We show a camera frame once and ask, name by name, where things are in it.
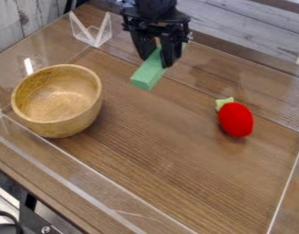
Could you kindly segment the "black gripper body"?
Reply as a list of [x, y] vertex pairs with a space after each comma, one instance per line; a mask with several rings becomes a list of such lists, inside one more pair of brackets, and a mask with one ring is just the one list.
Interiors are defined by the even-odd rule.
[[178, 0], [134, 0], [120, 11], [123, 29], [138, 37], [170, 35], [177, 41], [190, 40], [191, 17], [178, 10]]

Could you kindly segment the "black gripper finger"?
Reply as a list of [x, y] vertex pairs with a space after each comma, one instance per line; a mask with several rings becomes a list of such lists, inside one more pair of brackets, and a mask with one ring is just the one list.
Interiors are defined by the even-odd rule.
[[142, 31], [131, 32], [132, 41], [139, 57], [146, 60], [156, 49], [154, 37], [147, 36]]
[[160, 58], [163, 68], [170, 68], [182, 56], [182, 40], [175, 34], [163, 33], [160, 36]]

